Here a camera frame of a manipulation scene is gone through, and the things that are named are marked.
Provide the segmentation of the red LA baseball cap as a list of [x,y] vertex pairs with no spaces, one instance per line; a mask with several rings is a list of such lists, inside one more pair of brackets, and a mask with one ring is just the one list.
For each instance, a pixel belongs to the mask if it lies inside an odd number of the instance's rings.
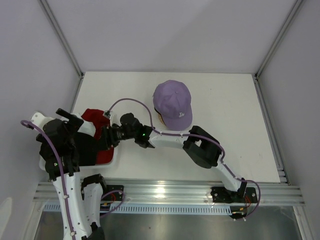
[[[99,109],[87,108],[81,117],[91,122],[95,127],[94,138],[98,141],[102,135],[102,127],[110,125],[110,120],[103,116],[104,111]],[[113,160],[114,148],[109,150],[99,150],[96,155],[96,165],[109,164]]]

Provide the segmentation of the lilac baseball cap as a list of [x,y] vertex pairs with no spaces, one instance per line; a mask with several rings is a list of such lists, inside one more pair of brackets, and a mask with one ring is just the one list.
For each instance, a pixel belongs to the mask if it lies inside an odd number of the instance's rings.
[[160,83],[154,90],[152,101],[169,130],[183,131],[192,124],[192,96],[183,82],[167,80]]

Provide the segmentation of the dark green baseball cap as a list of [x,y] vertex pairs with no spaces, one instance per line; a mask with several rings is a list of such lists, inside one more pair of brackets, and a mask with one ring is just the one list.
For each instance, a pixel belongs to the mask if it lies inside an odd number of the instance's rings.
[[154,108],[154,110],[155,110],[160,116],[162,116],[162,114],[159,112],[159,110],[157,110],[156,107],[153,107],[153,108]]

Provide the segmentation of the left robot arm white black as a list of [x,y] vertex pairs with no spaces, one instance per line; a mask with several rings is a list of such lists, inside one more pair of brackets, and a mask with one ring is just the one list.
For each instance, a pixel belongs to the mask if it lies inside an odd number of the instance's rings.
[[53,118],[35,112],[29,127],[38,132],[40,157],[58,195],[65,240],[103,240],[100,203],[108,194],[100,174],[81,178],[80,166],[96,162],[96,126],[61,108]]

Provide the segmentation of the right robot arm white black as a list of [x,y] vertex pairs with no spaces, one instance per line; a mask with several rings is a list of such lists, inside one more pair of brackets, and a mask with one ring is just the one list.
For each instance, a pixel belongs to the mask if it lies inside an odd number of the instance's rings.
[[99,150],[116,148],[121,141],[131,140],[140,147],[174,148],[184,150],[201,168],[213,169],[224,185],[224,194],[233,202],[246,196],[247,182],[239,178],[224,163],[225,150],[220,143],[199,126],[189,131],[163,131],[154,126],[143,125],[132,113],[120,118],[120,125],[103,126],[98,140]]

